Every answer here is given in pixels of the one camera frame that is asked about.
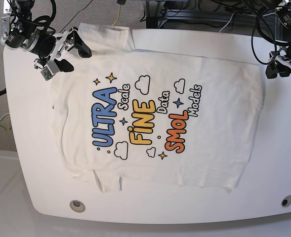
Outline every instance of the graphic print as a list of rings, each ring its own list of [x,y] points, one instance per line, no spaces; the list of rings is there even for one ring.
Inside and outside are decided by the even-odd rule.
[[[92,125],[95,127],[92,130],[92,137],[96,139],[102,139],[104,141],[93,141],[94,146],[98,147],[109,147],[113,144],[111,136],[115,134],[115,129],[113,124],[115,121],[112,118],[107,117],[116,117],[117,113],[112,111],[116,105],[116,100],[110,97],[111,94],[116,93],[117,89],[115,87],[106,88],[102,90],[97,90],[93,92],[92,96],[107,103],[105,108],[100,103],[95,103],[91,107],[91,120]],[[108,129],[98,128],[99,124],[107,124]]]
[[[118,142],[116,144],[115,149],[115,156],[119,157],[123,160],[127,159],[127,153],[128,153],[128,143],[127,142]]]
[[[124,118],[120,120],[119,122],[122,122],[122,126],[124,126],[124,124],[127,123],[127,121]]]
[[[98,78],[96,80],[94,80],[94,83],[96,83],[96,85],[98,85],[98,83],[100,83],[100,81],[98,81]]]
[[[118,104],[118,109],[127,110],[129,108],[130,85],[124,84],[118,92],[121,93],[121,102]]]
[[[161,106],[157,108],[156,112],[161,114],[167,114],[168,101],[169,101],[169,91],[163,91],[162,97],[159,98]]]
[[[174,83],[174,87],[177,93],[183,94],[185,90],[185,79],[179,79],[179,81],[176,81]]]
[[[201,97],[201,91],[203,87],[201,85],[195,85],[193,89],[190,89],[190,92],[193,92],[193,96],[189,96],[189,99],[192,101],[191,107],[188,108],[188,115],[193,117],[198,117],[197,112],[199,111],[199,103]]]
[[[178,98],[177,101],[174,101],[173,103],[177,105],[177,108],[179,108],[180,105],[183,105],[184,104],[184,103],[181,103],[180,102],[180,99],[179,98]]]
[[[140,76],[139,80],[135,83],[135,88],[138,89],[142,95],[147,95],[150,90],[150,76]]]
[[[142,134],[137,134],[135,137],[135,133],[153,133],[154,123],[149,122],[154,119],[154,114],[156,111],[155,102],[153,100],[149,101],[149,105],[145,102],[141,103],[141,107],[139,106],[139,102],[137,100],[133,100],[133,111],[132,118],[138,119],[132,123],[132,126],[128,127],[130,143],[135,145],[151,145],[152,140],[143,139]]]
[[[114,75],[111,73],[110,76],[107,77],[107,79],[110,80],[110,83],[112,83],[113,80],[116,80],[117,78],[114,77]]]
[[[117,80],[113,73],[106,79],[109,83]],[[94,87],[96,85],[103,88],[105,85],[104,81],[98,79],[93,82]],[[115,157],[127,160],[128,150],[133,149],[133,152],[137,152],[142,158],[159,156],[164,160],[168,152],[171,154],[184,152],[187,120],[198,117],[202,86],[196,84],[188,86],[185,79],[172,79],[171,83],[165,83],[161,90],[155,88],[150,93],[149,75],[140,76],[134,82],[134,86],[119,82],[118,80],[116,87],[109,86],[99,90],[95,87],[92,93],[94,97],[94,104],[91,107],[92,144],[96,146],[95,149],[99,154],[111,156],[114,154]],[[186,97],[180,97],[179,94],[185,94]],[[179,111],[169,112],[170,109],[176,111],[175,106]],[[157,123],[155,115],[164,121],[167,128],[162,130],[162,126],[155,126]],[[119,129],[118,133],[123,136],[119,141],[115,135],[115,128]],[[142,151],[139,154],[138,145],[148,146],[145,149],[146,153]]]
[[[155,151],[156,151],[156,148],[155,147],[152,147],[151,149],[147,149],[146,150],[146,153],[148,155],[148,157],[155,157]]]
[[[188,111],[184,110],[182,115],[170,114],[168,116],[172,119],[170,123],[172,129],[167,130],[167,134],[170,135],[166,138],[165,149],[173,151],[176,149],[176,153],[182,153],[185,150],[185,139],[180,138],[180,134],[185,134],[186,120],[188,120]]]
[[[158,155],[158,156],[161,157],[162,160],[163,160],[165,157],[167,157],[167,156],[164,154],[164,152],[162,152],[162,154],[160,154],[160,155]]]

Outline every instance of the white table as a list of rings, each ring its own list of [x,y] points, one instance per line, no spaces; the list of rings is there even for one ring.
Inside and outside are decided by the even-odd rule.
[[[136,48],[257,63],[250,37],[179,30],[134,30]],[[255,39],[259,58],[272,45]],[[16,146],[32,203],[47,215],[145,224],[231,221],[291,212],[291,76],[266,81],[250,162],[231,192],[126,181],[119,193],[103,194],[71,177],[51,133],[50,82],[33,69],[35,55],[4,50],[8,103]],[[86,211],[70,208],[79,200]]]

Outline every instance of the white cable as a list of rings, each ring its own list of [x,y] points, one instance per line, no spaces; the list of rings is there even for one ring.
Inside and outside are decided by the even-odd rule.
[[[232,21],[232,18],[233,18],[233,16],[234,16],[234,14],[235,14],[235,12],[233,12],[233,14],[232,14],[230,20],[228,21],[228,23],[226,23],[226,24],[224,25],[224,27],[222,27],[222,29],[219,31],[219,33],[221,33],[221,32],[224,30],[224,28],[227,27],[227,26],[230,24],[230,22]]]
[[[268,13],[268,14],[265,14],[265,15],[262,15],[262,16],[270,16],[270,15],[275,15],[276,12],[272,12],[272,13]],[[251,14],[245,14],[247,16],[253,16],[253,17],[256,17],[255,15],[251,15]]]
[[[3,115],[1,118],[0,118],[0,121],[2,121],[2,119],[4,118],[4,117],[6,117],[7,115],[9,115],[10,113],[7,113],[7,114],[5,114],[5,115]]]

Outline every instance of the white t-shirt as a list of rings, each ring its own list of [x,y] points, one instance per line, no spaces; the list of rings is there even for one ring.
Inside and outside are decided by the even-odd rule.
[[[263,104],[260,67],[158,52],[68,53],[52,79],[53,132],[74,177],[236,186]]]

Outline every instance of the round hole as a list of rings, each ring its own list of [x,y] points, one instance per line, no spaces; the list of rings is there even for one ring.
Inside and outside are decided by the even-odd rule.
[[[84,212],[86,209],[85,205],[82,202],[77,201],[77,200],[71,201],[70,207],[73,211],[79,212],[79,213]]]
[[[282,207],[288,207],[291,205],[291,195],[285,197],[282,201]]]
[[[81,203],[79,201],[73,201],[74,206],[76,207],[80,207]]]

